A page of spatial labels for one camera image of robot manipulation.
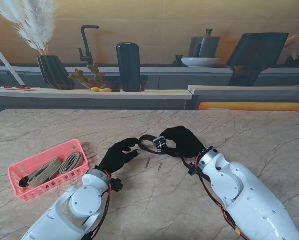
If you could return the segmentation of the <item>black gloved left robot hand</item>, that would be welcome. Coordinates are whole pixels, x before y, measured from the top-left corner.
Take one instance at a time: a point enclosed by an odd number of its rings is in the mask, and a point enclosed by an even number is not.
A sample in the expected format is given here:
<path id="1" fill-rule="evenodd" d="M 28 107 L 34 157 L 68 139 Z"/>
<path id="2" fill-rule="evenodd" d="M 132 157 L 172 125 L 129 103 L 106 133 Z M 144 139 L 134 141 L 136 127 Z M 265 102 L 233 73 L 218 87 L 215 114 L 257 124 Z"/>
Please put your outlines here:
<path id="1" fill-rule="evenodd" d="M 140 143 L 141 141 L 137 138 L 127 138 L 115 143 L 107 151 L 97 168 L 109 174 L 119 171 L 125 164 L 132 161 L 141 153 L 140 149 L 132 150 L 133 147 Z"/>

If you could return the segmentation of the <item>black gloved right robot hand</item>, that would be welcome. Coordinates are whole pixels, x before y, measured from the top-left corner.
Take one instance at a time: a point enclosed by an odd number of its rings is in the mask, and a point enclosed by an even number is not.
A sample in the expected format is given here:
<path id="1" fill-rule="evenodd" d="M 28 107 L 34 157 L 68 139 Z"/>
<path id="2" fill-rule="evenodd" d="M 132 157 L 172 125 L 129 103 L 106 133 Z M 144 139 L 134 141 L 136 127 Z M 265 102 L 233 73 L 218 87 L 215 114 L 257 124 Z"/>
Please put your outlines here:
<path id="1" fill-rule="evenodd" d="M 187 159 L 195 158 L 206 150 L 200 140 L 184 126 L 168 128 L 160 136 L 173 141 L 176 146 L 176 153 Z"/>

